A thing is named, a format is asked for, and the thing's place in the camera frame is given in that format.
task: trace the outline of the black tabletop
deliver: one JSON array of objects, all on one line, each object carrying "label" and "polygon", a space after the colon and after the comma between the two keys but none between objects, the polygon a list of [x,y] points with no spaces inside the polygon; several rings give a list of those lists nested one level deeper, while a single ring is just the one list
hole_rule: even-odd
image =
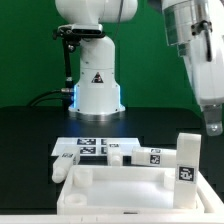
[{"label": "black tabletop", "polygon": [[[224,200],[224,137],[208,137],[201,118],[189,110],[127,108],[122,119],[87,122],[60,107],[5,107],[0,130],[0,214],[56,214],[63,184],[51,180],[51,152],[58,137],[132,137],[142,146],[175,149],[180,132],[202,134],[200,171]],[[81,164],[105,162],[81,158]]]}]

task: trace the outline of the white block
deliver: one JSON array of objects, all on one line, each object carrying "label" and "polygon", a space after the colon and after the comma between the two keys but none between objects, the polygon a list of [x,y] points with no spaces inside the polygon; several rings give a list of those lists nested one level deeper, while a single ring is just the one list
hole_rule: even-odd
[{"label": "white block", "polygon": [[196,208],[201,135],[181,133],[177,139],[174,208]]}]

